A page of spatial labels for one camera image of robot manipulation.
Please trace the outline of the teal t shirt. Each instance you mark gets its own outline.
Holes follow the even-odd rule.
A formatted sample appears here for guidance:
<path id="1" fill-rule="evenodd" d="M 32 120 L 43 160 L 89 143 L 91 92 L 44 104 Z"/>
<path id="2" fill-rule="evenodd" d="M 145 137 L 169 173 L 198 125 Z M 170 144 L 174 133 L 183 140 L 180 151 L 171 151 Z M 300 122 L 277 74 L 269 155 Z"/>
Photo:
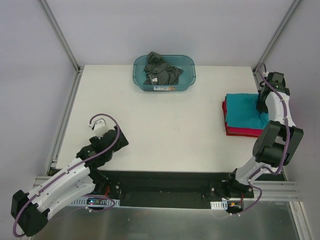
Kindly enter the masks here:
<path id="1" fill-rule="evenodd" d="M 228 127 L 263 130 L 269 122 L 269 115 L 256 109 L 257 93 L 227 93 L 225 103 Z"/>

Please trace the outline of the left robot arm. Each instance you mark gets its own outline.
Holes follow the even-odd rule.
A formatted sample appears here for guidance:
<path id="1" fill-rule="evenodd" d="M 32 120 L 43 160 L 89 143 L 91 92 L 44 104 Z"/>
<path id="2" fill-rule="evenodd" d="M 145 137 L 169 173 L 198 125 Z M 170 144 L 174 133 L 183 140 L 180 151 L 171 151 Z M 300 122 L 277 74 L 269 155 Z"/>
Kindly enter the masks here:
<path id="1" fill-rule="evenodd" d="M 18 190 L 13 194 L 10 214 L 14 218 L 12 233 L 16 238 L 37 234 L 73 200 L 105 191 L 107 178 L 99 167 L 129 142 L 118 125 L 89 141 L 90 145 L 83 147 L 66 167 L 47 181 L 28 192 Z"/>

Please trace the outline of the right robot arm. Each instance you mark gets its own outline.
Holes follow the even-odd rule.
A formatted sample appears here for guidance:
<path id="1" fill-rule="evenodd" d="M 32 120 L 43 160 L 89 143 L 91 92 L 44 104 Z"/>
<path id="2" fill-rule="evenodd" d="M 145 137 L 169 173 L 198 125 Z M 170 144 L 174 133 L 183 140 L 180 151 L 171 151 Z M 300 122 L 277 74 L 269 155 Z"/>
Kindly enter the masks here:
<path id="1" fill-rule="evenodd" d="M 251 188 L 251 183 L 264 173 L 277 175 L 296 152 L 304 131 L 296 127 L 290 113 L 290 90 L 284 74 L 263 72 L 264 83 L 257 99 L 257 110 L 269 116 L 269 122 L 254 143 L 252 157 L 229 174 L 225 192 L 237 197 Z"/>

